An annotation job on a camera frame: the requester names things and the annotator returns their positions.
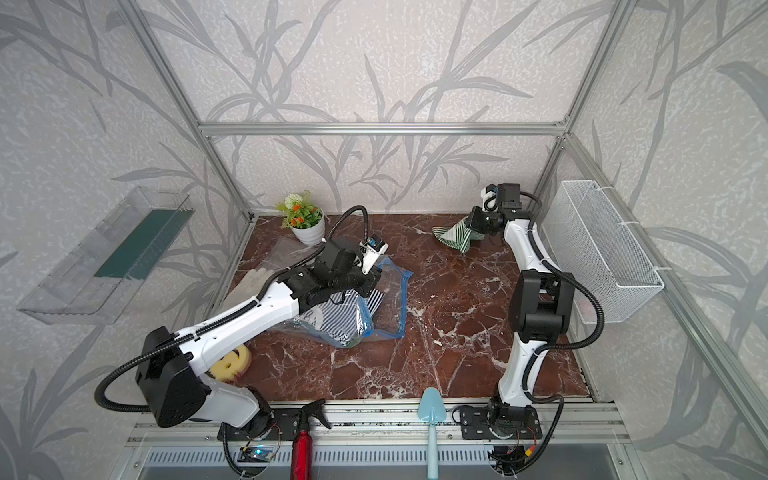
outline sponge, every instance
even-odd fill
[[[238,346],[210,367],[210,374],[220,382],[233,382],[250,366],[250,350],[245,345]]]

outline light blue trowel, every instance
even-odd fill
[[[445,404],[440,392],[434,387],[424,390],[422,402],[419,403],[419,419],[429,422],[429,443],[427,443],[427,478],[437,480],[437,422],[444,422]]]

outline clear plastic bag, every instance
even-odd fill
[[[363,342],[376,340],[401,339],[406,334],[408,317],[408,280],[413,272],[404,270],[384,256],[376,266],[382,269],[382,275],[376,289],[384,297],[381,305],[372,315],[373,330],[362,338]]]
[[[274,270],[301,260],[315,249],[290,238],[279,238],[259,265],[258,278],[266,279]],[[335,293],[329,302],[278,323],[272,330],[339,348],[351,348],[361,341],[402,338],[406,331],[408,278],[412,273],[398,268],[388,257],[379,259],[377,266],[382,276],[369,298],[362,298],[354,290]]]

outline spray bottle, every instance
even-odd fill
[[[315,417],[327,429],[331,428],[323,405],[326,400],[315,400],[308,403],[299,411],[299,425],[296,438],[293,440],[293,453],[290,458],[291,480],[312,480],[312,436],[310,435],[310,417]]]

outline white pot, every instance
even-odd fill
[[[323,215],[323,218],[321,218],[320,221],[317,222],[317,225],[315,225],[314,227],[310,227],[310,228],[291,227],[290,229],[293,230],[293,234],[296,235],[296,238],[298,238],[301,243],[312,247],[320,243],[320,240],[326,234],[326,216]]]

